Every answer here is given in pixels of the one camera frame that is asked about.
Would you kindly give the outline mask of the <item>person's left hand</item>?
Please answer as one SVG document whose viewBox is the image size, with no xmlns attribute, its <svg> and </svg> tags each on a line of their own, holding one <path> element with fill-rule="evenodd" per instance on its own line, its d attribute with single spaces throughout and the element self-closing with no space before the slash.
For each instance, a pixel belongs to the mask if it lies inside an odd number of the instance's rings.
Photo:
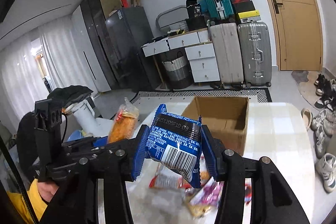
<svg viewBox="0 0 336 224">
<path fill-rule="evenodd" d="M 50 202 L 57 192 L 59 186 L 53 181 L 37 182 L 37 189 L 45 202 Z"/>
</svg>

